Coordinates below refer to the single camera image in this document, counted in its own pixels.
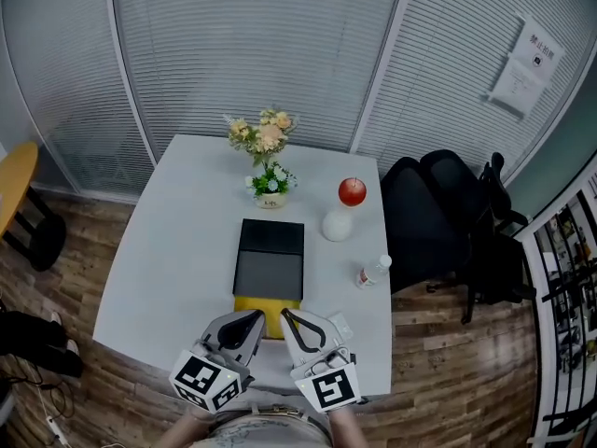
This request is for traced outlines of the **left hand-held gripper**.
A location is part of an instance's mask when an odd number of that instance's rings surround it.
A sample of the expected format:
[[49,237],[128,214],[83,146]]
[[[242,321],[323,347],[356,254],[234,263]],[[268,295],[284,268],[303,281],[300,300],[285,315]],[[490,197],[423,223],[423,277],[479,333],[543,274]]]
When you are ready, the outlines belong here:
[[174,363],[169,382],[175,394],[205,412],[221,412],[254,382],[249,362],[266,327],[264,312],[256,309],[214,319]]

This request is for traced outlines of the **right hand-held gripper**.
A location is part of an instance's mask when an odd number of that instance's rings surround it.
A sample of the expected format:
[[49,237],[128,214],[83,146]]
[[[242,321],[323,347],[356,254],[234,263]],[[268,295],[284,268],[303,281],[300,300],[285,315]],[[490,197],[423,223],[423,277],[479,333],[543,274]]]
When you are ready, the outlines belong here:
[[[362,399],[355,355],[342,345],[343,339],[331,321],[312,312],[283,309],[280,326],[295,367],[290,374],[318,413],[335,411]],[[310,351],[329,352],[307,362]]]

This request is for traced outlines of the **small white packet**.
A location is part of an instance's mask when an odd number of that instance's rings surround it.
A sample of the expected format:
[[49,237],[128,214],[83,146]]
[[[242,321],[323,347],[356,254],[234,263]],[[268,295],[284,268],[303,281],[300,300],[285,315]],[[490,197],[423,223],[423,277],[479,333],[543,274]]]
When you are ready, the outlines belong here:
[[354,333],[342,312],[336,312],[335,314],[330,315],[327,320],[334,325],[344,341],[349,341],[354,336]]

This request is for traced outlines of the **black box yellow drawer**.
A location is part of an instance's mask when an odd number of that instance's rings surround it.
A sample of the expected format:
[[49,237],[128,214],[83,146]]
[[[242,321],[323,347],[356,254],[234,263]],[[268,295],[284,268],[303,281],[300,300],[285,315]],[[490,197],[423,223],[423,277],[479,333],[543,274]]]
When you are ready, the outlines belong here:
[[304,225],[244,219],[233,283],[234,310],[265,314],[265,337],[282,340],[280,313],[303,299]]

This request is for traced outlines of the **clear bottle red label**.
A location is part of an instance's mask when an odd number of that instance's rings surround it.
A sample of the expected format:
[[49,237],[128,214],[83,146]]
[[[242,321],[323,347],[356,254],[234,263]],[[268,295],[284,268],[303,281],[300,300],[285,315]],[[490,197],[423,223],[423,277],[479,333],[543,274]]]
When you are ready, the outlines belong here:
[[391,265],[392,258],[389,255],[380,255],[359,270],[355,279],[356,285],[359,288],[365,288],[377,284],[389,273]]

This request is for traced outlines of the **person's white printed shirt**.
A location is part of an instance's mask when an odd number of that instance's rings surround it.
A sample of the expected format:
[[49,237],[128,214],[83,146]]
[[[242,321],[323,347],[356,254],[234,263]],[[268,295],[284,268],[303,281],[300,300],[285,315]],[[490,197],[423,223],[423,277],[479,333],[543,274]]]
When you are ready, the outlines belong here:
[[188,448],[332,448],[325,416],[285,405],[227,413]]

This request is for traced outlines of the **white round vase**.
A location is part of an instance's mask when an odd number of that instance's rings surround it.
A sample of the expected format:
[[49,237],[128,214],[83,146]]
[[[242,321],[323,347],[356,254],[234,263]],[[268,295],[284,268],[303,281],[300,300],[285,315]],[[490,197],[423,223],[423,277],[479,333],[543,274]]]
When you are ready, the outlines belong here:
[[330,242],[346,240],[353,229],[351,209],[345,206],[328,211],[322,221],[322,233]]

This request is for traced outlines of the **black mesh office chair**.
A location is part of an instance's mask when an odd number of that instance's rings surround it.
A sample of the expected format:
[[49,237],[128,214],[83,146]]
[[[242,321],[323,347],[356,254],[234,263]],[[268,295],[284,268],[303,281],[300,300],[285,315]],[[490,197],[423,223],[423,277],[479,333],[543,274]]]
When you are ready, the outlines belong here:
[[465,266],[468,234],[451,220],[418,161],[398,160],[382,178],[381,191],[393,294]]

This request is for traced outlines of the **red apple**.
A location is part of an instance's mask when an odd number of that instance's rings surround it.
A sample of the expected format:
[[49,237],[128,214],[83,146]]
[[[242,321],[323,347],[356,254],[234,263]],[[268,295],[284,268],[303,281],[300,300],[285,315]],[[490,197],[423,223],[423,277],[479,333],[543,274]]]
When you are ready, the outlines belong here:
[[339,198],[342,204],[348,207],[360,205],[367,197],[365,183],[356,177],[344,179],[339,186]]

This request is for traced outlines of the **small potted green plant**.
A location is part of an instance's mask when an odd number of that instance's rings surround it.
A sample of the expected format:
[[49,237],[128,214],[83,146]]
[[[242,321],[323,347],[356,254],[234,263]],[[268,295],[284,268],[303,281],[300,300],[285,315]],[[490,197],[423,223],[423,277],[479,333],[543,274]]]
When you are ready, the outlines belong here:
[[298,185],[298,180],[277,161],[274,161],[265,163],[260,175],[247,176],[244,183],[257,207],[278,209],[286,205],[287,194]]

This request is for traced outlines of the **peach flower bouquet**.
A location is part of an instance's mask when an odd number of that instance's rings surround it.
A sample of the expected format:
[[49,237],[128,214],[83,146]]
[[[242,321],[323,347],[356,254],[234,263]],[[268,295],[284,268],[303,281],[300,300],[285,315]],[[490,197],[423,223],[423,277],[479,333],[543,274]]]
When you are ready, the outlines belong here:
[[299,122],[298,118],[276,108],[261,110],[256,124],[226,114],[222,118],[229,127],[229,144],[250,156],[254,167],[262,166],[265,169],[284,150]]

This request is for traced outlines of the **black office chair with headrest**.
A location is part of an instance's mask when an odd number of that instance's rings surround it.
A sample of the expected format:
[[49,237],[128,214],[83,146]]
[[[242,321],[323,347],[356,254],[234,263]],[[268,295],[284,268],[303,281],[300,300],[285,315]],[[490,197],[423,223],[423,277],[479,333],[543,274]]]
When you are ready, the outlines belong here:
[[528,218],[512,209],[501,180],[505,159],[494,152],[479,176],[455,153],[437,150],[425,155],[421,164],[434,180],[440,200],[456,227],[465,231],[470,257],[464,266],[440,283],[427,286],[429,292],[444,287],[467,287],[465,325],[472,319],[474,304],[520,303],[535,298],[528,281],[528,263],[522,244],[504,230],[517,224],[526,227]]

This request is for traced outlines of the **white shelf black grid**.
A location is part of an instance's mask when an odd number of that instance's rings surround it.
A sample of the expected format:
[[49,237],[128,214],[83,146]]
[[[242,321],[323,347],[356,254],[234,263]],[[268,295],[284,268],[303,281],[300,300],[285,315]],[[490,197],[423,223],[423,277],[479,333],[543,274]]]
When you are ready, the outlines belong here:
[[597,161],[517,235],[535,287],[527,448],[597,448]]

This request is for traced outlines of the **white printed paper sheet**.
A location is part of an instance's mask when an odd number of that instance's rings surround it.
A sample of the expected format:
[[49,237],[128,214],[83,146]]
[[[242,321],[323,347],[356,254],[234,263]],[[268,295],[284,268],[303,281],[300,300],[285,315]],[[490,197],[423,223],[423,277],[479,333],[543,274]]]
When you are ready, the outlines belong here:
[[507,62],[493,85],[486,92],[488,103],[497,105],[519,119],[530,116],[547,83],[516,58]]

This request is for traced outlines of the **white paper sign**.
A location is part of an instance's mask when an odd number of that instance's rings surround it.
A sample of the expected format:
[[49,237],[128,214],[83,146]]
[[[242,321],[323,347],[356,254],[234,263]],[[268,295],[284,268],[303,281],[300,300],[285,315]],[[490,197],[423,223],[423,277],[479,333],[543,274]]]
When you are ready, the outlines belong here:
[[542,81],[551,80],[565,48],[530,14],[523,14],[523,25],[510,56]]

